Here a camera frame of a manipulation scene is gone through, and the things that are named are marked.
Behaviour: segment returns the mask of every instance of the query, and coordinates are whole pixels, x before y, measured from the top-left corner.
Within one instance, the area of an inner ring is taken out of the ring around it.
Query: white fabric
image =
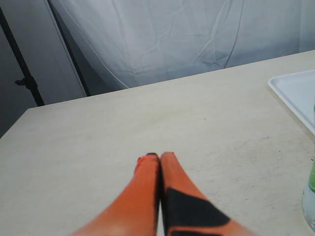
[[[314,0],[54,0],[116,89],[315,49]]]

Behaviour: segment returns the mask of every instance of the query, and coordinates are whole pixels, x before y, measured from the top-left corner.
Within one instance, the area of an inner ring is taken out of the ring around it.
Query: black stand
[[[22,56],[22,53],[19,49],[19,46],[17,45],[15,38],[11,32],[11,29],[8,25],[8,22],[6,21],[4,14],[2,12],[2,9],[0,7],[0,24],[2,27],[2,30],[5,34],[6,39],[8,40],[10,47],[14,53],[14,56],[16,60],[18,61],[18,64],[23,72],[24,78],[21,80],[15,81],[15,83],[19,86],[25,86],[27,89],[29,89],[33,95],[33,98],[37,104],[37,106],[44,106],[43,99],[38,91],[38,85],[31,75],[28,66],[26,65],[24,58]]]

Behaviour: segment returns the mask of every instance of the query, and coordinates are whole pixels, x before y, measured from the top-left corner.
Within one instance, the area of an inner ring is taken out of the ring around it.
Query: orange object
[[[155,236],[159,204],[159,158],[140,157],[134,177],[114,202],[73,236]]]
[[[256,236],[218,210],[189,179],[173,152],[161,157],[166,236]]]

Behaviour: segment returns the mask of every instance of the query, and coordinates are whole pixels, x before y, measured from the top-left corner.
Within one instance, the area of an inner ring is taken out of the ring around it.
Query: wrinkled cloth
[[[53,0],[95,71],[124,89],[315,49],[314,0]]]

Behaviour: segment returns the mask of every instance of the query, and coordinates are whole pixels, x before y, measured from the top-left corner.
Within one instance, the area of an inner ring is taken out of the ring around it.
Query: white table surface
[[[312,236],[312,135],[268,88],[315,51],[27,110],[0,139],[0,235],[66,235],[147,152],[175,151],[221,210],[261,235]],[[159,222],[158,235],[163,235]]]

